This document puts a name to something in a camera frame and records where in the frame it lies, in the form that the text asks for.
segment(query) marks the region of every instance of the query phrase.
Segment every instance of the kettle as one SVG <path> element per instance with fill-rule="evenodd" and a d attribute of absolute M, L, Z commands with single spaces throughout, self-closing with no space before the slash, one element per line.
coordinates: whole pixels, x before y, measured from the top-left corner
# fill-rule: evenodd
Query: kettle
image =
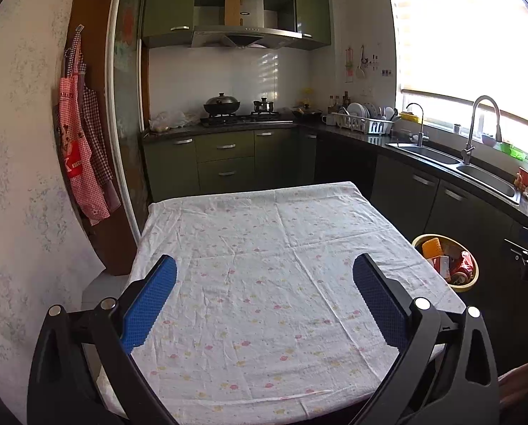
<path fill-rule="evenodd" d="M 261 97 L 260 101 L 254 101 L 254 111 L 256 113 L 272 113 L 274 111 L 274 103 L 268 102 L 267 97 Z"/>

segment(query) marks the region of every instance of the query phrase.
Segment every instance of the white textured wall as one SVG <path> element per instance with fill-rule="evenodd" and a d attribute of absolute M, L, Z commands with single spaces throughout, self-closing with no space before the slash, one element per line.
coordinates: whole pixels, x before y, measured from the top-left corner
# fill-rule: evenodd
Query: white textured wall
<path fill-rule="evenodd" d="M 0 5 L 0 396 L 22 421 L 48 307 L 79 309 L 103 269 L 73 213 L 52 130 L 71 2 Z"/>
<path fill-rule="evenodd" d="M 391 106 L 396 98 L 396 48 L 394 18 L 390 0 L 331 0 L 333 44 L 313 51 L 313 87 L 316 95 L 327 100 L 348 91 L 357 102 Z M 345 50 L 354 51 L 354 70 L 360 62 L 360 47 L 367 57 L 378 55 L 378 71 L 368 69 L 365 78 L 354 75 L 345 82 Z M 389 69 L 392 76 L 383 77 Z"/>
<path fill-rule="evenodd" d="M 311 87 L 310 53 L 280 48 L 167 46 L 150 49 L 150 112 L 200 113 L 211 97 L 225 93 L 250 113 L 253 101 L 267 97 L 274 107 L 291 107 Z"/>

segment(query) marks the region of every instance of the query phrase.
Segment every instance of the faucet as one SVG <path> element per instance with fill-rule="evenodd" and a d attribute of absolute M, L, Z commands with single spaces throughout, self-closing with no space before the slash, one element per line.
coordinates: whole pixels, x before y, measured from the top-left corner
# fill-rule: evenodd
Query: faucet
<path fill-rule="evenodd" d="M 500 109 L 498 108 L 497 103 L 495 100 L 490 96 L 480 96 L 477 98 L 476 101 L 473 102 L 473 116 L 471 117 L 471 128 L 469 130 L 469 138 L 467 140 L 466 147 L 461 150 L 461 154 L 463 155 L 463 163 L 469 164 L 471 160 L 471 153 L 473 153 L 473 150 L 475 148 L 471 145 L 473 142 L 473 130 L 475 127 L 475 115 L 477 113 L 477 107 L 478 105 L 483 101 L 487 99 L 490 101 L 494 107 L 494 113 L 496 113 L 496 141 L 502 142 L 502 133 L 500 132 Z"/>
<path fill-rule="evenodd" d="M 418 133 L 418 147 L 421 147 L 423 145 L 423 107 L 418 104 L 417 102 L 410 102 L 407 106 L 406 106 L 406 109 L 408 109 L 408 107 L 410 105 L 417 105 L 419 108 L 422 109 L 422 126 L 421 128 L 419 129 L 419 133 Z"/>

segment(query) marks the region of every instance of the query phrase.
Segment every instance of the white tablecloth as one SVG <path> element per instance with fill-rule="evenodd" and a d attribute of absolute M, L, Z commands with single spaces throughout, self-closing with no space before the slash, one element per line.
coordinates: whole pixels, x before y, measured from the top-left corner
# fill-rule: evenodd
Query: white tablecloth
<path fill-rule="evenodd" d="M 132 356 L 181 424 L 288 423 L 364 399 L 397 350 L 353 283 L 361 253 L 410 295 L 464 309 L 350 182 L 153 204 L 130 281 L 161 254 L 178 281 Z M 120 413 L 104 373 L 99 386 Z"/>

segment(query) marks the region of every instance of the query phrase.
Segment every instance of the range hood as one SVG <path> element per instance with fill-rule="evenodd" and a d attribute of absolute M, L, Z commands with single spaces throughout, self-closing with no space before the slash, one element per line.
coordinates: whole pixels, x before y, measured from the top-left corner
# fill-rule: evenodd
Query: range hood
<path fill-rule="evenodd" d="M 278 49 L 302 39 L 300 33 L 277 28 L 278 14 L 274 11 L 265 11 L 264 6 L 264 0 L 224 0 L 224 25 L 203 23 L 195 25 L 191 47 Z"/>
<path fill-rule="evenodd" d="M 279 49 L 289 46 L 298 39 L 302 39 L 301 33 L 286 30 L 210 25 L 194 28 L 191 47 L 230 46 Z"/>

